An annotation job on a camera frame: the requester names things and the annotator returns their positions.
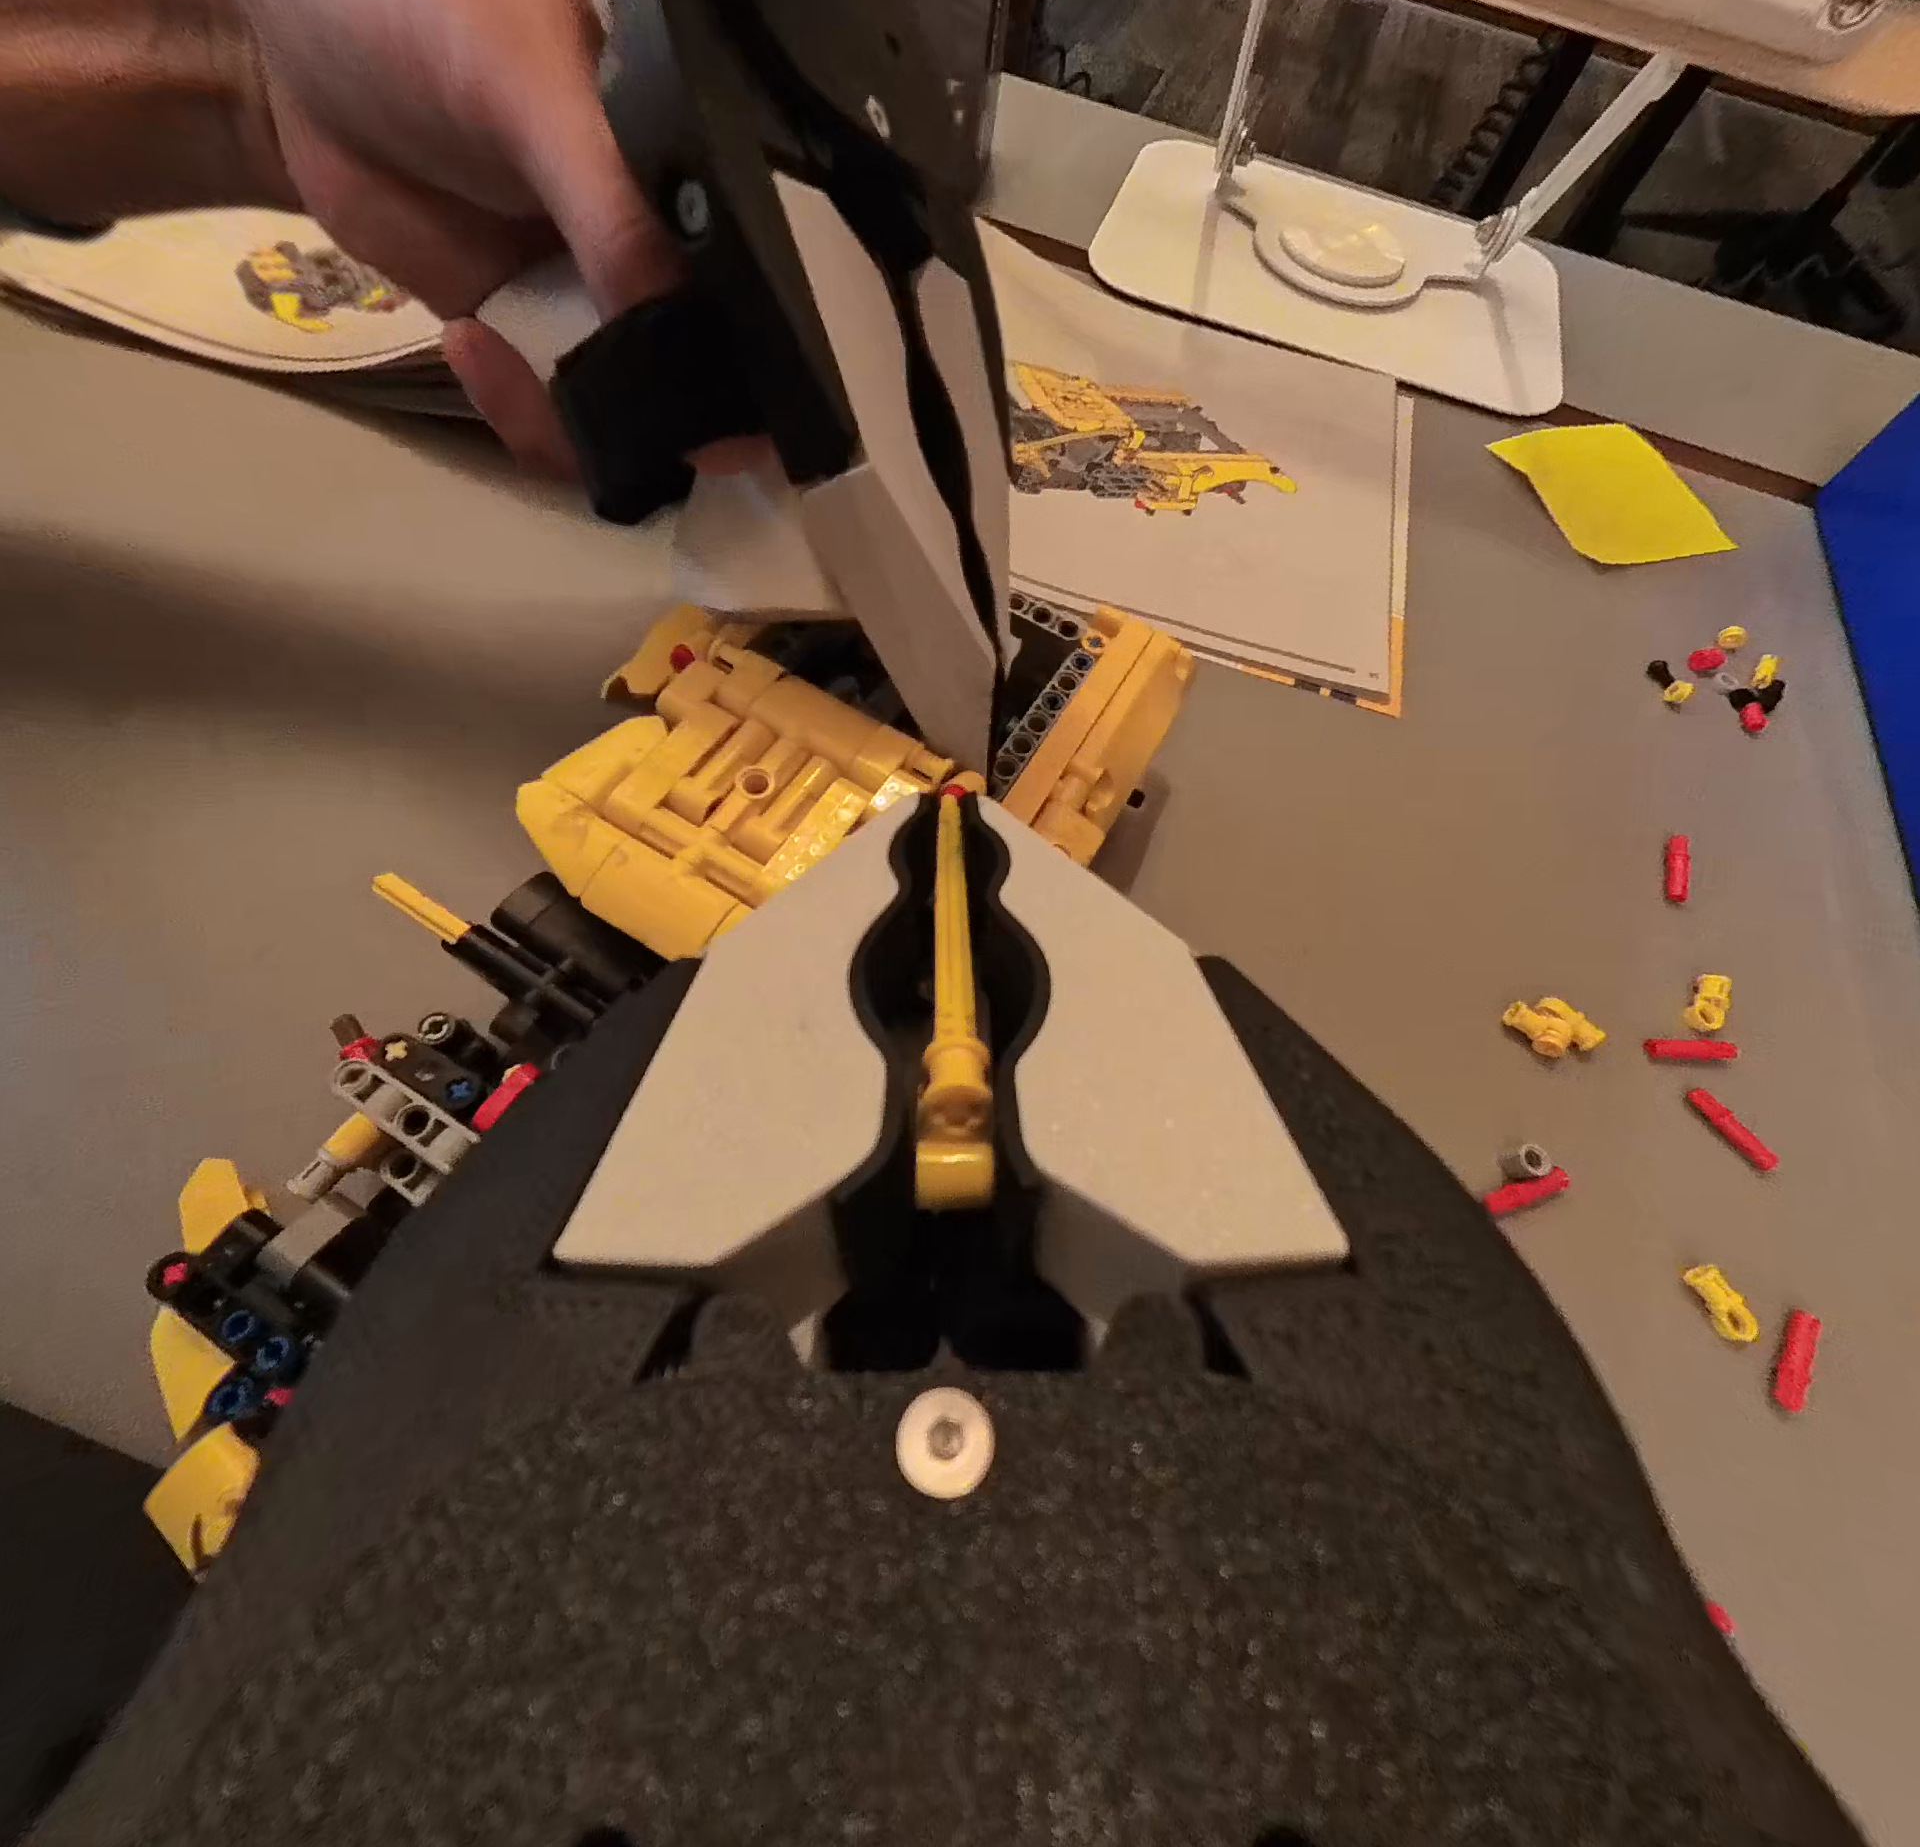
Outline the open instruction booklet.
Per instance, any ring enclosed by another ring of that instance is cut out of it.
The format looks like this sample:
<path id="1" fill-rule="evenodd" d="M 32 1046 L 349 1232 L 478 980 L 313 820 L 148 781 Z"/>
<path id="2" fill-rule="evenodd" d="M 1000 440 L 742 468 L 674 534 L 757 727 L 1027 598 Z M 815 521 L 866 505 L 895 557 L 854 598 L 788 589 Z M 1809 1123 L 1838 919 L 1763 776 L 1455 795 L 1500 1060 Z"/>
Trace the open instruction booklet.
<path id="1" fill-rule="evenodd" d="M 980 226 L 1012 396 L 1012 578 L 1385 703 L 1404 612 L 1394 383 L 1127 307 Z M 5 238 L 5 298 L 234 373 L 470 418 L 432 316 L 285 212 Z"/>

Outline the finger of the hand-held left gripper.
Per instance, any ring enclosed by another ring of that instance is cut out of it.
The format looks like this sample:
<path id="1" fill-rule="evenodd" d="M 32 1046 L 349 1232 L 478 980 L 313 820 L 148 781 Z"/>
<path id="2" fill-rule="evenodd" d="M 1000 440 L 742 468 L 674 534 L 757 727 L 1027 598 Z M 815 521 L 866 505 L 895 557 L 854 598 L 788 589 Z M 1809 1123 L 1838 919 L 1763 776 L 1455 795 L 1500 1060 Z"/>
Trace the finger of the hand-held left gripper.
<path id="1" fill-rule="evenodd" d="M 907 340 L 881 266 L 826 191 L 778 176 L 780 216 L 852 400 L 854 455 L 802 492 L 803 542 L 932 746 L 989 746 L 996 643 L 907 408 Z"/>
<path id="2" fill-rule="evenodd" d="M 972 617 L 1012 668 L 1012 426 L 996 297 L 972 222 L 949 238 L 958 257 L 927 252 L 917 317 L 932 360 L 941 428 L 923 438 L 932 478 L 953 521 Z"/>

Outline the yellow toy brick model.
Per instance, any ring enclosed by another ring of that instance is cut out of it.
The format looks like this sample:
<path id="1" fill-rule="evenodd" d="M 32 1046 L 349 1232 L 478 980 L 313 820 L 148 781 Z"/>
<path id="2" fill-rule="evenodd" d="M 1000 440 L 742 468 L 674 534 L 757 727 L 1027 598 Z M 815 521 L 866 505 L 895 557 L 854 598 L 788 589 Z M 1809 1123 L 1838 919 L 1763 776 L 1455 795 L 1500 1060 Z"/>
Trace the yellow toy brick model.
<path id="1" fill-rule="evenodd" d="M 992 754 L 932 751 L 854 625 L 660 617 L 605 696 L 630 717 L 517 788 L 541 856 L 494 916 L 400 874 L 377 896 L 494 996 L 489 1023 L 329 1023 L 349 1118 L 276 1196 L 234 1160 L 181 1187 L 181 1246 L 148 1267 L 148 1359 L 171 1468 L 144 1519 L 189 1574 L 221 1552 L 260 1445 L 386 1239 L 570 1046 L 665 961 L 700 956 L 892 804 L 989 795 L 1090 867 L 1137 802 L 1194 661 L 1118 608 L 1012 598 L 1015 661 Z"/>

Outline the red and grey brick pin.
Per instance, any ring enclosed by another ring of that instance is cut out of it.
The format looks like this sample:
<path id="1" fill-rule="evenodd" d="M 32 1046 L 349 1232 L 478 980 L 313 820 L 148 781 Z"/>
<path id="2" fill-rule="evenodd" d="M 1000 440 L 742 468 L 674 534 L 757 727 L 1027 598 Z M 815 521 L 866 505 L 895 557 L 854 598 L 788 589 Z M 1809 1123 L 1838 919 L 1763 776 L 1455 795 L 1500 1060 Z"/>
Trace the red and grey brick pin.
<path id="1" fill-rule="evenodd" d="M 1520 1137 L 1500 1154 L 1500 1186 L 1482 1196 L 1482 1209 L 1492 1219 L 1505 1219 L 1544 1209 L 1569 1187 L 1570 1173 L 1542 1143 Z"/>

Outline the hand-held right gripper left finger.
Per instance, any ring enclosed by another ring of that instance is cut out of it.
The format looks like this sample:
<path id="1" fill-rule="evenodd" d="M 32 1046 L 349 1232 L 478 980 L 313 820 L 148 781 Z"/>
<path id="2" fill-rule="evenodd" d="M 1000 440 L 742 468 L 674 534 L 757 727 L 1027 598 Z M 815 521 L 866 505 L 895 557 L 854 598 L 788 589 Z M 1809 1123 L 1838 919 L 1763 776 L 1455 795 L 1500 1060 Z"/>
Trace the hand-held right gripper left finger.
<path id="1" fill-rule="evenodd" d="M 876 1151 L 890 1069 L 852 967 L 900 899 L 895 804 L 696 961 L 552 1260 L 757 1298 L 787 1329 L 847 1288 L 831 1196 Z"/>

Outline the yellow brick link rod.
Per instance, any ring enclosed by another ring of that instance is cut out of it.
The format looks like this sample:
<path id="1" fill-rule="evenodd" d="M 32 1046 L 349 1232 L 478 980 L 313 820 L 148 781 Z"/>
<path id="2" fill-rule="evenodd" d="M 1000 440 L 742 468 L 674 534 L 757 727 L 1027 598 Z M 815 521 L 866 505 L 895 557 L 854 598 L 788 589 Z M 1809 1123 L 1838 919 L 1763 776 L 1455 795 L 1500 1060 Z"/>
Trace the yellow brick link rod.
<path id="1" fill-rule="evenodd" d="M 996 1192 L 992 1049 L 976 1016 L 972 896 L 964 856 L 968 788 L 941 784 L 932 871 L 932 1030 L 917 1109 L 917 1202 L 976 1210 Z"/>

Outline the cluster of small brick pieces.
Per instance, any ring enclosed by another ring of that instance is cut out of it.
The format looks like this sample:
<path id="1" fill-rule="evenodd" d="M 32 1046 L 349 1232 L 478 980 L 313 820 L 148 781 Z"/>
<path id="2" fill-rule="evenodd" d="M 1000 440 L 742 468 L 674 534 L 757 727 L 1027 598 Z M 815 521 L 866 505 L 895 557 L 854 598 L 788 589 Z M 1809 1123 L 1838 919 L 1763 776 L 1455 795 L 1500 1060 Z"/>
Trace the cluster of small brick pieces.
<path id="1" fill-rule="evenodd" d="M 1705 692 L 1730 707 L 1742 735 L 1763 735 L 1784 696 L 1784 661 L 1750 653 L 1750 634 L 1723 625 L 1678 664 L 1646 661 L 1645 684 L 1654 686 L 1664 709 L 1687 709 Z"/>

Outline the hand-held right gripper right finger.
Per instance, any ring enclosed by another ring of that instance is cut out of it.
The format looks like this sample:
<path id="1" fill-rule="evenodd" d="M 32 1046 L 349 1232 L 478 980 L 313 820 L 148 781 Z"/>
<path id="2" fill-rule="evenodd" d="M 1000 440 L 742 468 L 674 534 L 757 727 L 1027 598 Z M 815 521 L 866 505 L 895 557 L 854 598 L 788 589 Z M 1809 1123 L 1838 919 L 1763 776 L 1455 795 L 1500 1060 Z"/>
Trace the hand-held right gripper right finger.
<path id="1" fill-rule="evenodd" d="M 1038 1173 L 1038 1274 L 1102 1334 L 1146 1294 L 1349 1260 L 1308 1156 L 1199 957 L 1000 804 L 996 911 L 1041 967 L 1038 1030 L 1012 1059 Z"/>

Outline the blue plastic bin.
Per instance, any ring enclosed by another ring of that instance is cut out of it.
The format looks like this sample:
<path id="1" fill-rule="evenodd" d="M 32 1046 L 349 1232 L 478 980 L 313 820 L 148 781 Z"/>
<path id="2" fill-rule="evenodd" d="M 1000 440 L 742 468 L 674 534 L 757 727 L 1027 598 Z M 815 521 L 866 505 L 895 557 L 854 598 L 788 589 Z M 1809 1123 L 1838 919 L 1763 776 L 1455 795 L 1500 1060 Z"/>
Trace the blue plastic bin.
<path id="1" fill-rule="evenodd" d="M 1915 887 L 1915 400 L 1814 496 L 1814 521 Z"/>

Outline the person's left hand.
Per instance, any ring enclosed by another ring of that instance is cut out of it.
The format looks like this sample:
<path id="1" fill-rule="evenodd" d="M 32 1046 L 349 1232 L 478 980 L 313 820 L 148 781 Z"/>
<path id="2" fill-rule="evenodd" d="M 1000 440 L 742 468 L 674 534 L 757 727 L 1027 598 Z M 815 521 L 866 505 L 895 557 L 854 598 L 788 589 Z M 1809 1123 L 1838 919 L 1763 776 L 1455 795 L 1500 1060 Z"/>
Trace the person's left hand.
<path id="1" fill-rule="evenodd" d="M 304 212 L 443 323 L 526 468 L 580 478 L 545 383 L 476 309 L 552 252 L 602 317 L 682 271 L 599 60 L 590 0 L 5 0 L 5 207 L 85 235 Z"/>

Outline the white lamp stand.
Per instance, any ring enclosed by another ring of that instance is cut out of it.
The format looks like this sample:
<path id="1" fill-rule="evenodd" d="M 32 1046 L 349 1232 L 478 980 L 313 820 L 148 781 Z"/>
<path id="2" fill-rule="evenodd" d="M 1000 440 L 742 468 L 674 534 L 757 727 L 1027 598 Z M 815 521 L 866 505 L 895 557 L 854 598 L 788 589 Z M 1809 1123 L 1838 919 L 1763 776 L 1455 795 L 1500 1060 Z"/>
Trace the white lamp stand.
<path id="1" fill-rule="evenodd" d="M 1263 17 L 1270 0 L 1250 0 L 1216 145 L 1137 148 L 1093 235 L 1093 275 L 1118 298 L 1463 408 L 1557 411 L 1560 275 L 1525 238 L 1673 87 L 1684 56 L 1646 56 L 1525 198 L 1463 222 L 1252 148 L 1244 111 Z"/>

